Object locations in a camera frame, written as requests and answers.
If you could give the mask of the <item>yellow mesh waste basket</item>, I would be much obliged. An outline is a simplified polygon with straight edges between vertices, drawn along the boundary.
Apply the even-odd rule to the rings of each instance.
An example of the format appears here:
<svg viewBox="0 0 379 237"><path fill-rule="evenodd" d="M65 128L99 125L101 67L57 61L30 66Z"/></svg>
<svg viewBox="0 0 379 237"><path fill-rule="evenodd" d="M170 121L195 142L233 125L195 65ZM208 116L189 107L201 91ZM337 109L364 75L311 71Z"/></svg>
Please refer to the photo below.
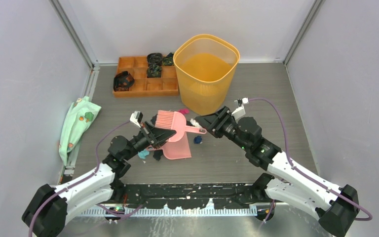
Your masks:
<svg viewBox="0 0 379 237"><path fill-rule="evenodd" d="M239 50L219 37L200 34L186 41L173 56L182 103L199 115L218 110L239 59Z"/></svg>

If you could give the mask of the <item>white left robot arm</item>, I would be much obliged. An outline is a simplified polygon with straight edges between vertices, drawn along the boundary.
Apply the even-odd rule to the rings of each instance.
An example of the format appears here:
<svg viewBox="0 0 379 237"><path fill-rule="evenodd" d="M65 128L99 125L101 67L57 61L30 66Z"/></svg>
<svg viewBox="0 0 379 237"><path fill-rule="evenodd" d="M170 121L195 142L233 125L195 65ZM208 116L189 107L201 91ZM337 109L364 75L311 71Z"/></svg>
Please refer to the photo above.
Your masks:
<svg viewBox="0 0 379 237"><path fill-rule="evenodd" d="M164 145L175 134L174 130L144 122L130 140L115 136L108 155L98 160L94 169L63 185L39 187L22 215L28 236L56 237L71 219L88 208L108 200L120 203L124 190L116 185L131 166L128 160L149 146Z"/></svg>

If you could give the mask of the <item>pink hand brush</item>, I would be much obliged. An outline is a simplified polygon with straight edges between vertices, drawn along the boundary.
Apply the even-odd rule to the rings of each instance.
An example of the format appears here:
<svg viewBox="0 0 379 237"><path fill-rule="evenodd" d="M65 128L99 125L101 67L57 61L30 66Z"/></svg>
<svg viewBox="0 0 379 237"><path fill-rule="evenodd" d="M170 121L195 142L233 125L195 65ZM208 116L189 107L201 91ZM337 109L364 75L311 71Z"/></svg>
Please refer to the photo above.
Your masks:
<svg viewBox="0 0 379 237"><path fill-rule="evenodd" d="M159 110L154 125L156 128L170 129L176 131L176 134L169 138L168 142L178 142L186 132L195 134L206 134L204 128L188 126L185 116L179 112Z"/></svg>

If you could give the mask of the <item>pink plastic dustpan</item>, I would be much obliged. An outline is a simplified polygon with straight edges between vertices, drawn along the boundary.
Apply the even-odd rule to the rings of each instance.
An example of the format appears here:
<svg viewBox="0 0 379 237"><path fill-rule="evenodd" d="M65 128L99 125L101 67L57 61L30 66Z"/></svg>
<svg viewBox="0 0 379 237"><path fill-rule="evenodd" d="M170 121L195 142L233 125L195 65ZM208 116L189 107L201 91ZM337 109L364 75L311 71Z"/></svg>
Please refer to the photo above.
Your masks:
<svg viewBox="0 0 379 237"><path fill-rule="evenodd" d="M146 150L162 150L163 155L169 160L185 159L192 157L187 133L184 133L182 139L180 139L177 142L166 142L162 147L157 149L153 148L152 146L149 146L146 148Z"/></svg>

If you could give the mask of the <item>dark blue paper scrap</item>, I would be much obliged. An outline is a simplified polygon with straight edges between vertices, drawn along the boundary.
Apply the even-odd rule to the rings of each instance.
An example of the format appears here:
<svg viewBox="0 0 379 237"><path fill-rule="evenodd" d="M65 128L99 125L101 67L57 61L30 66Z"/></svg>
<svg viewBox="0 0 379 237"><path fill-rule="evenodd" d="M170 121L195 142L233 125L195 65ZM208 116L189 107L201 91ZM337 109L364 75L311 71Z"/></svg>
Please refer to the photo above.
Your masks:
<svg viewBox="0 0 379 237"><path fill-rule="evenodd" d="M202 137L201 136L196 136L193 139L194 144L201 144L202 143Z"/></svg>

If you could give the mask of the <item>teal paper scrap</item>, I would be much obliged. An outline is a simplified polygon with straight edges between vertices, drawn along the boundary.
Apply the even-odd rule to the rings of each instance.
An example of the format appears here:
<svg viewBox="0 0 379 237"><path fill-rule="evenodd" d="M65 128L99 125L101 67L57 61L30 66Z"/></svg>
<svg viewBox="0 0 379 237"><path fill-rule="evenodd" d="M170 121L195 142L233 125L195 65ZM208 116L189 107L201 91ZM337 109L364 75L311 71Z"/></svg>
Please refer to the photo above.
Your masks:
<svg viewBox="0 0 379 237"><path fill-rule="evenodd" d="M148 150L142 150L140 152L138 152L138 157L140 159L146 159L146 157L150 154L150 152Z"/></svg>

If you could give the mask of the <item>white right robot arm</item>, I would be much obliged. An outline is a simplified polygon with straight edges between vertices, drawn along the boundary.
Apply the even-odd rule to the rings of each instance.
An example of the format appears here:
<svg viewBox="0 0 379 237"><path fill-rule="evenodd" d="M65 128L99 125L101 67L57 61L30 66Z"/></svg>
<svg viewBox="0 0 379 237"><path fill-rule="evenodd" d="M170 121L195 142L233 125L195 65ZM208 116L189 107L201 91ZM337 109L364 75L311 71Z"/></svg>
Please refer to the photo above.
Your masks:
<svg viewBox="0 0 379 237"><path fill-rule="evenodd" d="M215 138L226 137L245 151L251 164L267 171L254 183L254 196L292 205L313 218L336 237L344 237L359 209L358 192L351 185L333 184L292 160L286 152L262 136L253 117L236 119L228 107L213 114L196 116L191 123Z"/></svg>

